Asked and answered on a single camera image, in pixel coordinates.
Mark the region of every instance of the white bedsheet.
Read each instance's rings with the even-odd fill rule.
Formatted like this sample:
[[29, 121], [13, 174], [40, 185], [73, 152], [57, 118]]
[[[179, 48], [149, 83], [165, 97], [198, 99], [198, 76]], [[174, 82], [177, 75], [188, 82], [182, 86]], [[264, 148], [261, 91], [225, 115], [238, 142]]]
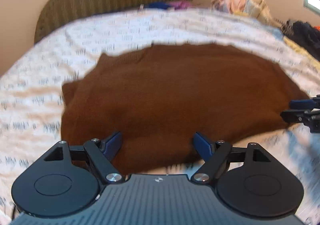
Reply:
[[[143, 10], [70, 23], [39, 42], [0, 79], [0, 224], [9, 222], [13, 181], [60, 140], [63, 82], [82, 78], [102, 52], [117, 56], [151, 43], [185, 42], [231, 44], [273, 60], [310, 96], [320, 94], [320, 74], [309, 60], [252, 19], [210, 10]], [[316, 225], [320, 136], [295, 125], [249, 140], [260, 143], [301, 180], [305, 196], [297, 215]]]

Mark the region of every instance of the silver bolt head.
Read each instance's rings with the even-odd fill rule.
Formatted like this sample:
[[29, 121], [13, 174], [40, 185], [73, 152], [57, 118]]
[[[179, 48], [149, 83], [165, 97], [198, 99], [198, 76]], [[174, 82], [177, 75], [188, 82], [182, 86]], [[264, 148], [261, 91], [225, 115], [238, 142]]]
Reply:
[[193, 178], [198, 182], [206, 182], [210, 177], [206, 173], [197, 173]]
[[118, 182], [122, 179], [119, 173], [110, 173], [106, 176], [106, 179], [110, 182]]

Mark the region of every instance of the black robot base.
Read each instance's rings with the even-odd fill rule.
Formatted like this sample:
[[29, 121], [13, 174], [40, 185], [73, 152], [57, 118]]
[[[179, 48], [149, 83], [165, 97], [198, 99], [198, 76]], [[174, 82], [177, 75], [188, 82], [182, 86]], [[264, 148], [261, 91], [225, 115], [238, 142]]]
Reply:
[[[12, 186], [20, 215], [12, 225], [302, 225], [300, 181], [257, 143], [233, 148], [196, 133], [205, 160], [187, 175], [123, 177], [110, 163], [121, 134], [83, 146], [59, 141]], [[86, 161], [88, 170], [72, 161]], [[243, 166], [228, 171], [230, 163]]]

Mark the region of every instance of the brown cloth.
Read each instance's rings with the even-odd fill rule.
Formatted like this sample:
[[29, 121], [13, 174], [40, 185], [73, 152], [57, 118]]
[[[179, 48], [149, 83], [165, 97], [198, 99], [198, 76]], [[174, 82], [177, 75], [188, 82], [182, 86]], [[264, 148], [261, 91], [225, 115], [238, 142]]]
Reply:
[[62, 139], [81, 145], [120, 131], [112, 163], [122, 174], [198, 160], [195, 132], [235, 143], [286, 128], [280, 112], [291, 99], [308, 98], [279, 65], [215, 44], [102, 54], [83, 80], [62, 90]]

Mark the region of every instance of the pile of clothes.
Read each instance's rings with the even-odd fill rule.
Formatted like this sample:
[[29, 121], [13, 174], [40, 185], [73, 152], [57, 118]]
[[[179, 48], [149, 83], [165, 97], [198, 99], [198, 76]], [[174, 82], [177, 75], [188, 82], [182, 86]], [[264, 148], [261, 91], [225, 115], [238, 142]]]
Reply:
[[212, 7], [223, 12], [256, 18], [267, 26], [281, 28], [273, 19], [266, 0], [211, 0]]
[[219, 11], [256, 18], [270, 27], [269, 31], [275, 37], [283, 39], [298, 53], [309, 53], [311, 59], [317, 60], [314, 62], [315, 67], [320, 69], [320, 27], [312, 27], [309, 23], [301, 21], [281, 22], [271, 16], [266, 0], [211, 0], [211, 3], [212, 8]]
[[289, 20], [286, 24], [285, 36], [320, 61], [320, 31], [307, 22]]

